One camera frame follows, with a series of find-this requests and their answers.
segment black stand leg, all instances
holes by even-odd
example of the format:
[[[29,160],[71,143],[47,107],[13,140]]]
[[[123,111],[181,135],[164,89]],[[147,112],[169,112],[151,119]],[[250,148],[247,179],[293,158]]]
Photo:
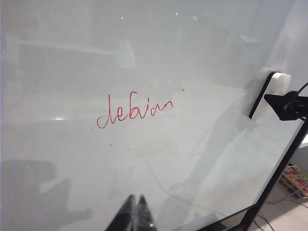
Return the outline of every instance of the black stand leg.
[[[307,134],[308,131],[308,122],[305,122],[301,129],[299,130],[298,134],[294,138],[292,144],[290,145],[288,151],[284,155],[282,161],[278,165],[275,173],[271,177],[269,183],[265,187],[263,193],[261,194],[259,200],[257,201],[256,205],[250,209],[247,210],[245,216],[243,217],[241,224],[244,225],[243,229],[241,230],[248,230],[249,227],[251,226],[252,222],[255,220],[256,215],[258,214],[260,208],[263,206],[263,203],[265,202],[267,196],[269,195],[270,191],[274,187],[275,183],[279,179],[280,175],[282,174],[283,170],[285,167],[289,164],[289,161],[291,157],[293,156],[294,152],[298,149],[300,146],[301,142],[303,141],[305,135]]]

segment glass whiteboard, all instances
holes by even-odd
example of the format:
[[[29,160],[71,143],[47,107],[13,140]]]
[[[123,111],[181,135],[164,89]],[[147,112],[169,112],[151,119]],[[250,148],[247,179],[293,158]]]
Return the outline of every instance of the glass whiteboard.
[[[270,71],[307,81],[307,11],[1,1],[3,230],[104,230],[130,194],[159,231],[253,205],[301,122],[248,114]]]

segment red handwritten text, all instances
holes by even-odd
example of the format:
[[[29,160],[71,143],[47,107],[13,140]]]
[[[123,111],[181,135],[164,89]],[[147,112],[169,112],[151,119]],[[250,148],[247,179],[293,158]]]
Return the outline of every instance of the red handwritten text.
[[[96,120],[97,126],[99,128],[105,128],[109,121],[110,121],[110,123],[114,124],[116,119],[118,119],[119,121],[123,121],[126,118],[134,119],[136,117],[139,117],[139,118],[143,119],[147,115],[148,111],[150,111],[151,116],[154,116],[156,111],[157,111],[157,109],[159,111],[163,111],[168,106],[168,104],[170,104],[171,108],[173,108],[173,103],[171,101],[168,101],[167,103],[164,104],[163,107],[159,106],[159,104],[157,103],[155,107],[152,107],[150,109],[150,106],[149,106],[150,98],[148,98],[148,103],[146,105],[146,108],[145,108],[144,112],[141,113],[141,110],[140,110],[139,107],[131,107],[131,97],[132,97],[132,94],[136,94],[137,95],[138,92],[132,91],[130,93],[130,95],[129,95],[129,112],[128,112],[128,114],[126,114],[124,116],[123,115],[123,107],[120,106],[120,107],[117,108],[117,114],[114,117],[114,119],[112,119],[112,116],[111,116],[111,96],[108,95],[108,107],[109,107],[108,116],[98,117],[97,120]],[[104,118],[107,118],[107,120],[105,119],[105,123],[102,123],[101,120],[103,120]]]

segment black cable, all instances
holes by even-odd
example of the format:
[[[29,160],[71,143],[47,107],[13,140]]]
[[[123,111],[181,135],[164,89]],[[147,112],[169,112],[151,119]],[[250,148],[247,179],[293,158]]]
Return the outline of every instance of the black cable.
[[[297,203],[297,204],[299,204],[299,205],[302,205],[302,206],[305,207],[305,208],[308,208],[307,205],[301,204],[301,203],[299,203],[299,202],[297,202],[297,201],[290,201],[290,202],[294,202],[294,203]]]
[[[261,229],[262,231],[266,231],[266,230],[262,229],[262,228],[256,223],[255,220],[254,220],[254,223],[258,226],[259,229]]]
[[[297,113],[296,113],[296,111],[295,111],[295,109],[294,109],[294,106],[293,106],[294,99],[295,99],[295,98],[300,94],[300,92],[301,92],[305,87],[307,87],[307,86],[308,86],[308,82],[305,83],[305,84],[297,91],[297,93],[294,94],[294,96],[293,96],[293,97],[290,99],[290,101],[289,101],[290,106],[291,106],[291,110],[292,110],[293,114],[296,115],[296,116],[297,116]],[[303,118],[303,117],[300,117],[300,116],[297,116],[297,118],[303,120],[304,122],[307,122],[307,121],[308,121],[307,119],[305,119],[305,118]]]
[[[270,223],[268,222],[268,220],[266,220],[264,217],[258,215],[258,217],[262,218],[263,220],[265,220],[266,223],[268,223],[268,225],[270,226],[270,228],[275,231],[275,229],[270,225]]]

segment floor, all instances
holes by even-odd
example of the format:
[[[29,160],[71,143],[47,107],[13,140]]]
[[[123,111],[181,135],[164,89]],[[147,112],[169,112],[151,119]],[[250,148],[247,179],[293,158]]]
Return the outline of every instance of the floor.
[[[290,193],[278,183],[274,186],[267,201],[277,202]],[[293,196],[277,204],[264,204],[259,215],[264,217],[274,228],[274,231],[307,231],[308,208],[294,202],[308,206],[308,199],[295,199]],[[270,226],[262,218],[257,217],[255,222],[265,231],[271,231]],[[261,231],[256,224],[252,224],[249,231]]]

